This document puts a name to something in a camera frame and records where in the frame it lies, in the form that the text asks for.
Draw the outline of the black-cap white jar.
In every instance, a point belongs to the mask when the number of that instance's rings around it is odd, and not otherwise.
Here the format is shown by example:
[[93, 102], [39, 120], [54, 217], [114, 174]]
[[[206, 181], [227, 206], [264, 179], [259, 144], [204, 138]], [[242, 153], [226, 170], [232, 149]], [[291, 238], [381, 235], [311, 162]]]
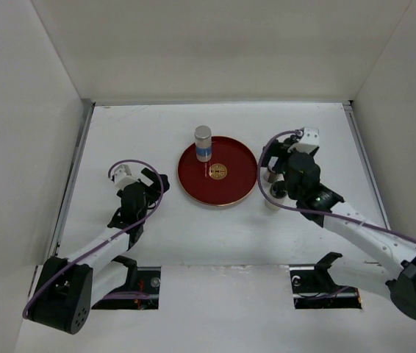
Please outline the black-cap white jar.
[[287, 188], [284, 180], [278, 180], [271, 184], [268, 191], [268, 197], [265, 200], [265, 206], [269, 210], [279, 210], [279, 207], [272, 204], [273, 201], [276, 204], [283, 204], [284, 200], [287, 198]]

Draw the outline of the white-lid short jar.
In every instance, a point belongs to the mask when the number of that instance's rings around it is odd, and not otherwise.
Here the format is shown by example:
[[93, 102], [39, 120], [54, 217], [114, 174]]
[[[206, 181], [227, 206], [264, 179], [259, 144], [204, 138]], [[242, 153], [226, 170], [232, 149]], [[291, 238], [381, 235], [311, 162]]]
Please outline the white-lid short jar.
[[264, 174], [264, 180], [269, 183], [273, 184], [274, 182], [283, 181], [284, 177], [281, 173], [276, 173], [272, 168], [267, 167]]

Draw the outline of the tall silver-lid bead bottle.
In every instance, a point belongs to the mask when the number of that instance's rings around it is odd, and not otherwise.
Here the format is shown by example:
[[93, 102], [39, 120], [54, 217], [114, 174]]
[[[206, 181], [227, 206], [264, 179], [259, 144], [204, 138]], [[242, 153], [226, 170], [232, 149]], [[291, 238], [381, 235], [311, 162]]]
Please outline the tall silver-lid bead bottle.
[[197, 126], [194, 132], [196, 158], [198, 161], [206, 163], [212, 157], [212, 131], [208, 126]]

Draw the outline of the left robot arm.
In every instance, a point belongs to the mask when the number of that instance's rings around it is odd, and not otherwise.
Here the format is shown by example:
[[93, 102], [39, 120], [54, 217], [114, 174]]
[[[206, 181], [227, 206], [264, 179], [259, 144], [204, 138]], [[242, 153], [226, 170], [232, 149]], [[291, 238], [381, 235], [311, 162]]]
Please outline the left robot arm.
[[35, 292], [22, 316], [70, 335], [80, 331], [93, 307], [154, 309], [159, 289], [125, 253], [139, 241], [145, 222], [170, 188], [168, 177], [141, 162], [144, 179], [132, 175], [131, 160], [114, 164], [107, 176], [118, 189], [120, 206], [107, 228], [92, 242], [66, 257], [43, 264]]

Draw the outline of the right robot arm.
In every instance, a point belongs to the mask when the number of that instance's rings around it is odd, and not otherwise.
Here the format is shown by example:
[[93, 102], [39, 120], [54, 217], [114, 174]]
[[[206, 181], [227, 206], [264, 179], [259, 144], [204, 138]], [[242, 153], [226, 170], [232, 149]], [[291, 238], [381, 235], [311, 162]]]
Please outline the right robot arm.
[[288, 196], [306, 219], [342, 236], [384, 268], [384, 295], [416, 320], [416, 240], [367, 222], [320, 181], [312, 154], [293, 151], [282, 166]]

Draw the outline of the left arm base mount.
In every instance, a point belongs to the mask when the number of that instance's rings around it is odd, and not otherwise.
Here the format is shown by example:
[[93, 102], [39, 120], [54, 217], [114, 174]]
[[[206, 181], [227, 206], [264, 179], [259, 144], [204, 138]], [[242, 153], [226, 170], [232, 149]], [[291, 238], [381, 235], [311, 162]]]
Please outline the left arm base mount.
[[138, 267], [119, 288], [110, 292], [93, 310], [157, 310], [161, 287], [160, 267]]

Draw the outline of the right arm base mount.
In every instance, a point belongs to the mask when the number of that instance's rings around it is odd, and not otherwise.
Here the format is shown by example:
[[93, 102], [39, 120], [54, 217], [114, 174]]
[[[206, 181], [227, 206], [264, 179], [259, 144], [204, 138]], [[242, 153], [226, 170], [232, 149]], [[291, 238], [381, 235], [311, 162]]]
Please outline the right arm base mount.
[[297, 310], [362, 309], [356, 288], [337, 285], [329, 269], [342, 255], [329, 252], [316, 263], [289, 267], [293, 305]]

